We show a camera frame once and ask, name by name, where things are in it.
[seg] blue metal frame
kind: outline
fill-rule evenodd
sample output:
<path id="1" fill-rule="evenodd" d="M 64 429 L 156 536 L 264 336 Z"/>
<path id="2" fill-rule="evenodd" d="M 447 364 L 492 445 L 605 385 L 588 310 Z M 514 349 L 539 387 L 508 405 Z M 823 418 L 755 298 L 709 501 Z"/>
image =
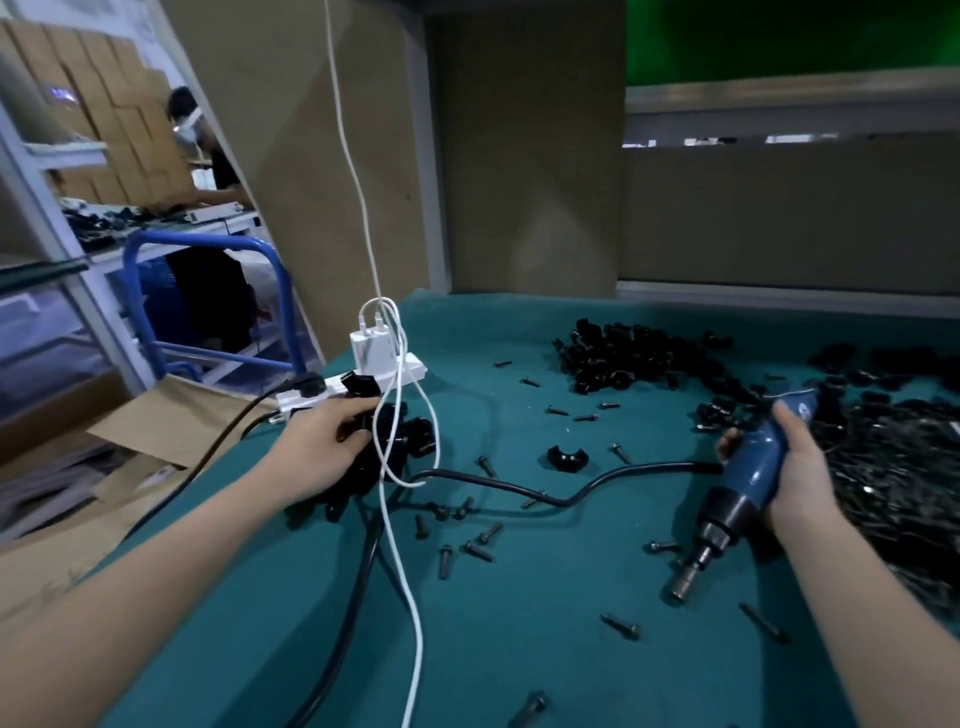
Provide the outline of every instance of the blue metal frame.
<path id="1" fill-rule="evenodd" d="M 238 353 L 216 352 L 210 349 L 198 349 L 197 347 L 186 347 L 182 344 L 171 344 L 165 341 L 157 341 L 154 328 L 147 318 L 147 312 L 143 309 L 143 289 L 140 287 L 140 275 L 136 267 L 136 254 L 140 246 L 146 243 L 159 243 L 163 245 L 182 245 L 185 247 L 198 248 L 219 248 L 220 250 L 234 251 L 255 251 L 264 255 L 276 272 L 276 282 L 279 287 L 280 298 L 280 331 L 286 341 L 287 351 L 290 353 L 290 361 L 271 361 L 270 359 L 260 359 L 255 356 L 244 356 Z M 212 359 L 225 359 L 226 361 L 239 361 L 244 364 L 259 364 L 264 367 L 273 367 L 294 374 L 304 374 L 306 364 L 303 361 L 303 353 L 300 351 L 300 344 L 297 342 L 297 331 L 294 327 L 294 295 L 293 284 L 290 281 L 290 274 L 280 262 L 276 249 L 270 243 L 260 240 L 256 237 L 246 237 L 243 235 L 194 235 L 185 232 L 161 232 L 161 231 L 140 231 L 131 235 L 127 240 L 127 246 L 123 252 L 123 268 L 120 269 L 120 279 L 127 289 L 128 309 L 133 322 L 133 328 L 136 331 L 137 338 L 140 340 L 140 346 L 143 348 L 143 354 L 154 370 L 154 376 L 161 379 L 175 370 L 184 370 L 196 381 L 201 381 L 201 373 L 196 365 L 191 362 L 178 361 L 167 363 L 163 352 L 192 353 L 206 356 Z"/>

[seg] black cable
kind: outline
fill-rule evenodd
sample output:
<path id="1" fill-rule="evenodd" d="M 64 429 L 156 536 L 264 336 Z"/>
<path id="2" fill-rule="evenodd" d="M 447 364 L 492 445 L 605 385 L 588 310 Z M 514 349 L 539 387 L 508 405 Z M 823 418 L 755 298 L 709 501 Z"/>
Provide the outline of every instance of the black cable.
<path id="1" fill-rule="evenodd" d="M 130 536 L 143 528 L 143 526 L 145 526 L 157 513 L 166 508 L 175 497 L 186 490 L 186 487 L 196 479 L 197 475 L 199 475 L 200 471 L 204 469 L 204 466 L 210 461 L 210 458 L 213 457 L 213 454 L 224 443 L 224 440 L 227 439 L 228 435 L 230 435 L 233 429 L 243 422 L 243 419 L 249 415 L 258 404 L 267 399 L 270 395 L 275 395 L 277 392 L 285 392 L 288 389 L 294 389 L 315 378 L 318 378 L 318 376 L 313 374 L 295 376 L 293 379 L 280 382 L 278 385 L 271 387 L 263 394 L 257 395 L 252 400 L 247 402 L 247 405 L 240 410 L 240 414 L 234 417 L 230 421 L 229 425 L 224 427 L 224 430 L 217 436 L 217 439 L 213 441 L 213 445 L 207 449 L 207 451 L 204 453 L 204 456 L 200 459 L 200 462 L 193 466 L 193 470 L 190 471 L 190 474 L 183 479 L 183 482 L 174 488 L 174 490 L 170 492 L 169 496 L 147 511 L 139 521 L 134 523 L 133 527 L 127 532 L 127 535 L 123 537 L 123 541 L 120 543 L 122 544 L 127 541 Z"/>
<path id="2" fill-rule="evenodd" d="M 557 498 L 524 488 L 520 485 L 507 483 L 503 480 L 494 480 L 493 478 L 473 475 L 471 473 L 459 473 L 457 471 L 446 470 L 427 470 L 417 473 L 408 480 L 421 480 L 426 477 L 442 477 L 447 480 L 460 480 L 465 483 L 482 485 L 486 488 L 496 488 L 509 493 L 516 493 L 519 496 L 535 498 L 544 503 L 556 506 L 558 508 L 570 508 L 590 493 L 595 491 L 604 483 L 615 480 L 627 475 L 655 475 L 659 473 L 704 473 L 719 475 L 723 472 L 723 466 L 720 463 L 706 463 L 699 461 L 689 462 L 671 462 L 671 463 L 648 463 L 646 465 L 628 465 L 623 468 L 617 468 L 608 471 L 602 475 L 593 478 L 587 485 L 581 488 L 577 493 L 569 498 Z M 388 510 L 396 505 L 400 495 L 403 493 L 402 487 L 397 487 L 387 500 Z M 314 685 L 313 690 L 307 696 L 306 700 L 297 709 L 284 728 L 302 728 L 313 715 L 323 705 L 326 697 L 333 688 L 337 677 L 340 675 L 340 668 L 347 657 L 350 642 L 353 639 L 353 633 L 356 630 L 357 618 L 360 614 L 360 608 L 363 606 L 364 597 L 367 594 L 367 585 L 370 581 L 370 574 L 373 568 L 373 561 L 376 557 L 376 550 L 380 537 L 383 535 L 383 518 L 379 509 L 376 511 L 373 522 L 367 529 L 367 540 L 364 542 L 363 553 L 360 557 L 360 569 L 357 572 L 356 580 L 353 582 L 353 592 L 350 594 L 350 601 L 347 605 L 347 612 L 344 614 L 344 620 L 340 624 L 340 632 L 337 634 L 337 640 L 333 645 L 333 651 L 326 660 L 324 671 L 320 679 Z"/>
<path id="3" fill-rule="evenodd" d="M 279 410 L 275 409 L 273 412 L 267 412 L 266 414 L 260 415 L 255 420 L 251 420 L 250 424 L 244 427 L 243 432 L 240 433 L 240 439 L 246 440 L 247 435 L 249 435 L 252 432 L 254 427 L 256 427 L 257 425 L 262 425 L 263 423 L 267 422 L 267 420 L 269 420 L 270 418 L 276 417 L 276 415 L 278 415 L 279 413 L 280 413 Z"/>
<path id="4" fill-rule="evenodd" d="M 387 498 L 387 508 L 396 505 L 402 494 L 403 488 L 397 486 L 390 497 Z M 353 641 L 353 634 L 356 632 L 357 618 L 360 616 L 360 607 L 363 606 L 364 597 L 367 595 L 367 586 L 370 583 L 376 549 L 382 535 L 383 516 L 377 509 L 373 521 L 367 528 L 367 539 L 363 544 L 363 551 L 360 556 L 360 568 L 357 571 L 356 579 L 353 581 L 353 591 L 350 593 L 350 601 L 347 604 L 347 611 L 344 613 L 344 620 L 340 623 L 337 641 L 333 644 L 333 650 L 326 659 L 326 665 L 320 679 L 317 680 L 313 690 L 297 708 L 297 712 L 286 722 L 285 728 L 302 728 L 309 723 L 317 709 L 323 705 L 334 683 L 337 682 L 337 677 L 340 676 L 340 668 L 347 658 L 350 643 Z"/>
<path id="5" fill-rule="evenodd" d="M 485 488 L 496 488 L 500 491 L 516 493 L 518 496 L 524 496 L 539 500 L 542 503 L 556 506 L 557 508 L 570 508 L 576 505 L 604 483 L 609 483 L 618 477 L 628 475 L 656 475 L 660 473 L 700 473 L 707 475 L 719 475 L 723 472 L 723 466 L 720 463 L 706 463 L 696 460 L 679 461 L 670 463 L 647 463 L 646 465 L 625 465 L 616 470 L 607 471 L 602 475 L 597 475 L 587 485 L 568 498 L 559 498 L 549 496 L 541 491 L 534 491 L 530 488 L 524 488 L 521 485 L 505 483 L 502 480 L 494 480 L 491 477 L 482 475 L 473 475 L 471 473 L 458 473 L 457 471 L 428 470 L 414 475 L 411 480 L 423 480 L 426 477 L 443 477 L 447 480 L 460 480 L 464 483 L 473 483 L 482 485 Z"/>

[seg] hand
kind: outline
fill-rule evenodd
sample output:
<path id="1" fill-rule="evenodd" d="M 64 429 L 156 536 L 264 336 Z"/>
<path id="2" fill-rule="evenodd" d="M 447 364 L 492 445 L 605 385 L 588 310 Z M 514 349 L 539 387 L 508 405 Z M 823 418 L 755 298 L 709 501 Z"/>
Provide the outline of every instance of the hand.
<path id="1" fill-rule="evenodd" d="M 170 197 L 165 197 L 162 200 L 151 203 L 147 206 L 147 209 L 157 217 L 160 217 L 177 205 L 183 205 L 186 208 L 196 207 L 200 204 L 197 192 L 199 192 L 199 190 L 179 192 L 176 195 L 171 195 Z"/>
<path id="2" fill-rule="evenodd" d="M 322 493 L 343 476 L 371 439 L 369 430 L 348 436 L 344 430 L 379 401 L 331 398 L 293 416 L 255 468 L 269 479 L 280 507 Z"/>
<path id="3" fill-rule="evenodd" d="M 836 510 L 833 483 L 827 459 L 817 447 L 803 420 L 783 402 L 774 402 L 773 416 L 786 435 L 790 450 L 780 469 L 780 486 L 770 503 L 769 517 L 774 531 L 789 522 L 820 517 Z M 723 462 L 730 459 L 742 435 L 732 428 L 717 443 L 717 455 Z"/>

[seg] white cable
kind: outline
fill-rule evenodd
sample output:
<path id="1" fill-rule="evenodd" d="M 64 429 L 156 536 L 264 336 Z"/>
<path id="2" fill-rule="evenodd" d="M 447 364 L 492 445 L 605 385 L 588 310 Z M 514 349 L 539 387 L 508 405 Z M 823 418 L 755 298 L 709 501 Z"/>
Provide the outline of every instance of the white cable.
<path id="1" fill-rule="evenodd" d="M 394 566 L 396 567 L 396 576 L 400 582 L 400 589 L 403 591 L 403 597 L 406 599 L 407 606 L 410 609 L 410 617 L 414 623 L 414 636 L 416 638 L 416 652 L 414 655 L 414 670 L 413 676 L 410 680 L 410 691 L 407 693 L 407 704 L 406 708 L 403 711 L 403 721 L 400 723 L 401 728 L 409 728 L 410 720 L 413 716 L 414 705 L 417 702 L 417 690 L 420 686 L 420 671 L 423 667 L 423 629 L 420 625 L 420 612 L 417 609 L 417 603 L 414 600 L 413 593 L 410 591 L 410 585 L 407 583 L 407 575 L 403 569 L 403 563 L 400 560 L 400 552 L 396 547 L 396 539 L 394 538 L 394 530 L 390 524 L 390 513 L 387 510 L 387 497 L 384 487 L 384 479 L 386 475 L 389 475 L 390 479 L 398 485 L 407 487 L 407 488 L 416 488 L 423 485 L 422 482 L 418 483 L 407 483 L 398 478 L 393 471 L 391 471 L 388 466 L 388 461 L 390 459 L 390 454 L 393 451 L 394 439 L 396 438 L 396 430 L 399 426 L 400 420 L 400 404 L 402 401 L 402 390 L 403 390 L 403 375 L 409 375 L 407 369 L 407 332 L 403 330 L 403 324 L 400 322 L 400 312 L 396 306 L 396 303 L 390 299 L 385 299 L 383 294 L 380 291 L 380 278 L 376 272 L 376 260 L 373 258 L 373 243 L 371 242 L 370 236 L 370 219 L 367 214 L 367 200 L 363 195 L 363 188 L 360 185 L 360 178 L 357 176 L 356 167 L 353 166 L 353 157 L 350 156 L 350 149 L 347 144 L 347 134 L 344 132 L 344 110 L 341 104 L 340 99 L 340 81 L 337 78 L 337 61 L 335 54 L 333 52 L 333 31 L 330 23 L 330 6 L 329 0 L 324 0 L 324 16 L 326 20 L 326 54 L 330 62 L 330 81 L 333 85 L 333 104 L 337 113 L 337 131 L 340 134 L 340 145 L 344 150 L 344 157 L 347 158 L 347 167 L 350 170 L 350 176 L 353 177 L 353 184 L 357 190 L 357 197 L 360 199 L 360 212 L 363 215 L 363 233 L 364 239 L 367 243 L 367 256 L 370 259 L 370 269 L 373 275 L 373 290 L 376 293 L 375 299 L 370 299 L 363 304 L 360 308 L 360 329 L 366 329 L 366 321 L 364 314 L 367 307 L 376 303 L 378 313 L 380 318 L 383 320 L 383 323 L 386 325 L 387 330 L 390 332 L 391 341 L 394 344 L 394 348 L 397 354 L 397 366 L 396 372 L 394 373 L 393 378 L 391 379 L 390 385 L 387 387 L 384 395 L 380 398 L 380 402 L 377 403 L 376 409 L 373 410 L 373 422 L 374 422 L 374 436 L 373 436 L 373 445 L 376 448 L 376 453 L 380 458 L 380 477 L 379 477 L 379 496 L 380 496 L 380 515 L 383 518 L 384 532 L 387 534 L 387 542 L 390 545 L 391 554 L 394 557 Z M 383 409 L 384 403 L 386 403 L 387 398 L 390 396 L 391 389 L 394 388 L 396 384 L 396 399 L 394 401 L 394 420 L 391 423 L 390 429 L 390 439 L 387 444 L 386 451 L 381 451 L 379 438 L 375 436 L 375 423 L 379 422 L 380 410 Z M 423 389 L 420 387 L 420 383 L 414 380 L 414 385 L 417 387 L 417 391 L 420 392 L 420 396 L 423 398 L 423 401 L 426 402 L 427 408 L 430 410 L 430 418 L 433 421 L 434 436 L 437 442 L 437 451 L 434 456 L 434 468 L 440 467 L 440 424 L 437 422 L 437 412 L 433 408 L 433 404 L 430 402 L 430 399 L 426 396 L 426 393 L 423 392 Z"/>

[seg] workbench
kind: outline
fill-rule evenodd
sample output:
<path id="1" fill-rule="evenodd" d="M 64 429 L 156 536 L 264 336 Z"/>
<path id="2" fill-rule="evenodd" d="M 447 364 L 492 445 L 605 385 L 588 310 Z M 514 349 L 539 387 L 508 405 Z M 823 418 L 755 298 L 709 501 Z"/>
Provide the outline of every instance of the workbench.
<path id="1" fill-rule="evenodd" d="M 765 374 L 803 380 L 807 358 L 826 344 L 940 348 L 960 341 L 950 321 L 825 315 L 759 309 L 698 308 L 507 295 L 436 296 L 418 292 L 401 307 L 411 349 L 427 365 L 423 388 L 441 423 L 442 467 L 481 473 L 490 457 L 505 480 L 569 496 L 622 463 L 710 459 L 713 438 L 692 430 L 690 413 L 710 394 L 699 381 L 671 392 L 636 383 L 579 396 L 560 371 L 550 342 L 574 322 L 622 321 L 698 339 L 705 329 L 731 335 L 720 358 L 745 382 Z M 502 369 L 494 361 L 512 360 Z M 348 354 L 328 376 L 353 366 Z M 528 376 L 542 386 L 525 386 Z M 938 394 L 915 380 L 897 397 Z M 428 416 L 412 387 L 410 416 Z M 571 415 L 621 402 L 596 422 Z M 250 468 L 279 427 L 265 425 L 221 457 L 140 534 L 111 557 L 149 538 Z M 558 473 L 544 454 L 553 445 L 583 448 L 580 473 Z M 428 468 L 432 456 L 412 460 Z M 434 480 L 411 502 L 458 506 L 473 496 L 480 512 L 437 522 L 416 541 L 412 508 L 393 524 L 425 636 L 417 728 L 506 725 L 533 690 L 551 699 L 533 728 L 662 726 L 786 728 L 854 726 L 852 714 L 793 573 L 774 548 L 746 543 L 712 564 L 683 608 L 660 597 L 671 554 L 647 555 L 652 540 L 689 543 L 710 475 L 667 474 L 615 481 L 569 511 L 477 486 Z M 376 505 L 376 491 L 366 498 Z M 456 553 L 438 579 L 439 549 L 459 546 L 496 521 L 496 562 Z M 351 507 L 339 524 L 315 517 L 287 529 L 268 522 L 104 721 L 105 726 L 280 726 L 320 675 L 346 607 L 364 528 Z M 383 554 L 390 561 L 389 551 Z M 782 646 L 757 630 L 737 602 L 757 606 L 792 638 Z M 610 612 L 642 629 L 630 642 L 601 623 Z M 414 661 L 414 636 L 402 599 L 374 567 L 343 672 L 314 725 L 398 725 Z"/>

